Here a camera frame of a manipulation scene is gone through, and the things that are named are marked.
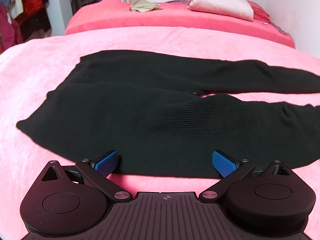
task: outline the pink pillow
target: pink pillow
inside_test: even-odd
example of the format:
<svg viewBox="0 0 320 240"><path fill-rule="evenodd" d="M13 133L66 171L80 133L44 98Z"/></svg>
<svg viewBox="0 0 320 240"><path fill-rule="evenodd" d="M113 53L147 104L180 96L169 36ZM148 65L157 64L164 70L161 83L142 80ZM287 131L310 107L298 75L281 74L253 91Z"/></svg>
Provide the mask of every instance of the pink pillow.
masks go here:
<svg viewBox="0 0 320 240"><path fill-rule="evenodd" d="M253 9L247 0L189 0L187 8L253 21Z"/></svg>

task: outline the red bed sheet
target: red bed sheet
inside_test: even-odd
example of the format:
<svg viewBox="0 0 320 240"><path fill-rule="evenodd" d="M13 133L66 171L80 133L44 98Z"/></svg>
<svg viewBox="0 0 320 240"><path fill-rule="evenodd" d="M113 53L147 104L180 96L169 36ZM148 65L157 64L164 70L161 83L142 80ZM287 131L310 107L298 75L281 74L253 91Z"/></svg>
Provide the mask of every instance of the red bed sheet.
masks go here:
<svg viewBox="0 0 320 240"><path fill-rule="evenodd" d="M250 22L224 15L194 12L188 10L184 3L160 3L160 6L162 10L141 13L130 11L130 3L102 0L78 10L69 21L66 34L133 26L188 27L244 34L295 48L290 35L260 20Z"/></svg>

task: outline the ridged black surface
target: ridged black surface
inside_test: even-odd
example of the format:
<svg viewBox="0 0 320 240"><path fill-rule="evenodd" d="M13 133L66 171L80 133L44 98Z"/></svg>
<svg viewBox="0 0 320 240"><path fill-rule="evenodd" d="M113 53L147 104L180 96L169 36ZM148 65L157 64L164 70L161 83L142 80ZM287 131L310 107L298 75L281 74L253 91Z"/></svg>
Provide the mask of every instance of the ridged black surface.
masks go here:
<svg viewBox="0 0 320 240"><path fill-rule="evenodd" d="M23 240L49 240L28 234ZM139 193L115 204L99 225L68 240L310 240L305 234L283 238L254 236L232 224L217 204L201 203L194 193Z"/></svg>

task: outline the pink blanket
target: pink blanket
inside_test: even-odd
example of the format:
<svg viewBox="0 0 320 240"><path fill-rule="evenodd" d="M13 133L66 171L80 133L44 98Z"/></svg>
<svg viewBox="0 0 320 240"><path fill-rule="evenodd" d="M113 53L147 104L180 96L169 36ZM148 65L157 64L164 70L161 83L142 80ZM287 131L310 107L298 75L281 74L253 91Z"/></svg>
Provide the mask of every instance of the pink blanket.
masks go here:
<svg viewBox="0 0 320 240"><path fill-rule="evenodd" d="M269 65L305 69L320 75L320 59L275 42L234 33L183 27L127 27L31 40L0 55L0 237L20 240L26 229L19 214L21 200L49 160L71 162L43 149L15 128L44 101L79 62L79 57L106 49L135 49L186 57L222 60L258 59ZM320 94L249 93L241 100L287 101L320 105ZM320 161L295 172L320 195ZM215 179L156 178L110 175L131 193L196 191ZM310 215L306 233L320 239L320 202Z"/></svg>
<svg viewBox="0 0 320 240"><path fill-rule="evenodd" d="M260 20L253 22L234 17L194 12L183 3L160 3L162 10L140 13L130 11L130 3L102 0L82 7L68 23L66 34L115 27L169 26L217 30L245 34L274 41L295 48L290 35L279 32L272 24Z"/></svg>

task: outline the round knob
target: round knob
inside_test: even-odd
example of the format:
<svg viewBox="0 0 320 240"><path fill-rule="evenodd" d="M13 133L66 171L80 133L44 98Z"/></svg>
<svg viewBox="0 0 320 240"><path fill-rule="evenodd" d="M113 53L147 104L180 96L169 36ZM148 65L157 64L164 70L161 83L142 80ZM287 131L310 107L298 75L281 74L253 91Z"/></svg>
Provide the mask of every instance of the round knob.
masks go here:
<svg viewBox="0 0 320 240"><path fill-rule="evenodd" d="M65 214L75 210L80 204L77 195L69 192L59 192L45 198L42 205L53 214Z"/></svg>
<svg viewBox="0 0 320 240"><path fill-rule="evenodd" d="M308 218L316 200L303 180L292 178L269 174L233 183L226 192L230 215L250 229L292 230Z"/></svg>

